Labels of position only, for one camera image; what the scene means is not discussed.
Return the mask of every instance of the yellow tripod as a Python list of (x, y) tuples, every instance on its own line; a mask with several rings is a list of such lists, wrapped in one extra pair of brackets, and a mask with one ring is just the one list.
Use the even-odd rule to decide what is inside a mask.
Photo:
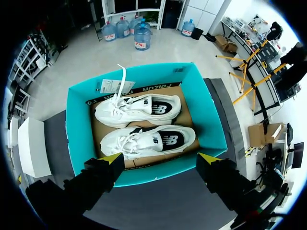
[(242, 85), (241, 85), (241, 89), (240, 89), (240, 93), (242, 93), (242, 91), (244, 90), (244, 83), (249, 83), (251, 84), (249, 81), (246, 81), (245, 78), (246, 78), (246, 71), (247, 71), (247, 67), (248, 67), (248, 64), (249, 64), (249, 61), (261, 50), (262, 47), (265, 46), (265, 44), (267, 44), (268, 40), (265, 40), (258, 49), (255, 50), (254, 53), (252, 53), (248, 59), (244, 60), (244, 59), (238, 59), (238, 58), (234, 58), (234, 57), (226, 57), (226, 56), (220, 56), (220, 55), (216, 55), (217, 58), (225, 58), (225, 59), (230, 59), (230, 60), (235, 60), (235, 61), (241, 61), (242, 64), (240, 66), (238, 66), (237, 68), (238, 69), (242, 69), (242, 72), (243, 72), (243, 77), (239, 76), (239, 75), (236, 75), (234, 73), (229, 73), (231, 75), (233, 75), (234, 77), (236, 78), (239, 78), (240, 80), (242, 80)]
[(273, 70), (272, 74), (270, 73), (264, 79), (262, 79), (261, 81), (257, 82), (254, 85), (251, 82), (249, 82), (248, 80), (244, 80), (244, 82), (249, 84), (249, 85), (251, 85), (251, 87), (248, 90), (246, 90), (242, 96), (238, 97), (234, 102), (232, 102), (232, 104), (237, 103), (238, 101), (240, 101), (243, 97), (248, 95), (253, 90), (254, 91), (254, 97), (253, 97), (253, 109), (252, 109), (252, 111), (255, 111), (255, 106), (256, 106), (256, 87), (259, 86), (260, 84), (264, 83), (266, 80), (268, 80), (271, 76), (275, 75), (278, 71), (280, 71), (285, 66), (286, 66), (286, 64), (281, 64), (279, 67), (277, 67), (276, 69)]
[[(256, 87), (259, 86), (260, 84), (262, 84), (263, 82), (265, 82), (266, 80), (268, 80), (272, 74), (276, 74), (278, 71), (280, 71), (286, 64), (282, 64), (280, 65), (278, 68), (276, 68), (272, 74), (269, 74), (268, 76), (266, 76), (264, 79), (262, 79), (261, 81), (259, 81), (256, 84), (252, 84), (250, 81), (246, 80), (246, 72), (247, 72), (247, 67), (249, 64), (249, 61), (265, 46), (265, 44), (267, 44), (269, 40), (265, 40), (258, 49), (255, 50), (254, 53), (252, 53), (248, 59), (244, 60), (244, 59), (238, 59), (238, 58), (234, 58), (234, 57), (226, 57), (226, 56), (219, 56), (216, 55), (217, 58), (225, 58), (225, 59), (230, 59), (230, 60), (236, 60), (236, 61), (241, 61), (242, 64), (236, 68), (238, 69), (242, 69), (243, 72), (243, 77), (236, 75), (234, 73), (229, 73), (231, 75), (233, 75), (234, 77), (242, 80), (242, 84), (241, 84), (241, 89), (240, 89), (240, 93), (243, 92), (243, 95), (240, 96), (239, 98), (237, 98), (232, 104), (237, 103), (238, 101), (240, 101), (243, 97), (245, 97), (246, 95), (248, 95), (252, 90), (254, 90), (254, 95), (253, 95), (253, 109), (252, 111), (255, 111), (255, 106), (256, 106)], [(251, 86), (251, 88), (249, 88), (246, 92), (244, 92), (244, 84), (247, 83)]]

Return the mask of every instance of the shoe insole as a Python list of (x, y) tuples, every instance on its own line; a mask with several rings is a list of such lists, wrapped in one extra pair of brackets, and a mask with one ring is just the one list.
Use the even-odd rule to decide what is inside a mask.
[(168, 151), (177, 149), (184, 144), (184, 137), (182, 133), (177, 131), (158, 131), (161, 135), (163, 149), (162, 151)]
[(172, 109), (172, 105), (167, 102), (152, 101), (152, 115), (167, 114)]

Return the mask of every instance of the blue water bottle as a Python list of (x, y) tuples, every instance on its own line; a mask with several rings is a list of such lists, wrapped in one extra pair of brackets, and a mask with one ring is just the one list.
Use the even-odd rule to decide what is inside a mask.
[(134, 46), (137, 50), (143, 51), (150, 47), (151, 32), (145, 27), (144, 23), (141, 23), (140, 28), (134, 31)]
[(181, 34), (185, 37), (191, 37), (194, 28), (195, 28), (195, 25), (193, 23), (193, 20), (190, 19), (189, 22), (185, 22), (183, 24)]
[(120, 21), (116, 23), (116, 29), (118, 38), (128, 37), (130, 34), (129, 22), (124, 20), (123, 17), (121, 17)]
[(111, 42), (116, 39), (116, 27), (110, 24), (110, 22), (107, 22), (106, 25), (101, 28), (101, 32), (107, 42)]
[(145, 22), (145, 19), (144, 19), (144, 18), (142, 18), (142, 21), (141, 21), (140, 23), (137, 23), (137, 24), (136, 24), (136, 26), (134, 27), (134, 30), (140, 29), (142, 23), (144, 24), (144, 27), (145, 27), (146, 29), (149, 29), (149, 30), (150, 30), (150, 25), (149, 25), (149, 23), (146, 23), (146, 22)]
[(142, 21), (142, 18), (139, 18), (137, 15), (135, 16), (134, 19), (131, 20), (130, 22), (130, 33), (133, 35), (134, 34), (134, 28), (135, 26)]

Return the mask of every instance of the new balance sneaker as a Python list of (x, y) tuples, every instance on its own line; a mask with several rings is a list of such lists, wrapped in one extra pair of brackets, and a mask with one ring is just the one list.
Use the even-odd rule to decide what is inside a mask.
[(182, 126), (128, 127), (110, 132), (100, 145), (106, 156), (122, 152), (125, 160), (134, 160), (182, 152), (195, 138), (192, 128)]
[[(125, 82), (126, 70), (123, 68), (122, 82)], [(101, 102), (95, 111), (95, 117), (101, 123), (124, 128), (132, 121), (149, 121), (154, 125), (170, 125), (181, 110), (180, 98), (176, 95), (146, 94), (131, 98), (121, 97), (124, 87), (110, 99)]]

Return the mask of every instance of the floor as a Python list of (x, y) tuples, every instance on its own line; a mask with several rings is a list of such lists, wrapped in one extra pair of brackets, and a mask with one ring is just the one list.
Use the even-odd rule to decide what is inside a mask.
[[(70, 86), (117, 70), (117, 63), (132, 67), (165, 62), (194, 62), (204, 78), (221, 78), (234, 101), (240, 96), (240, 83), (228, 74), (233, 71), (228, 61), (215, 55), (222, 53), (203, 36), (197, 41), (173, 29), (153, 30), (151, 48), (141, 52), (134, 48), (132, 36), (110, 43), (99, 42), (94, 28), (88, 28), (72, 39), (57, 62), (40, 73), (31, 84), (28, 90), (32, 96), (28, 116), (44, 121), (65, 110)], [(251, 97), (243, 98), (234, 106), (245, 149), (249, 147), (248, 126), (261, 121), (261, 117), (253, 115), (251, 107)], [(259, 152), (246, 158), (248, 179), (255, 179), (259, 175), (255, 162), (261, 160), (262, 155), (263, 152)]]

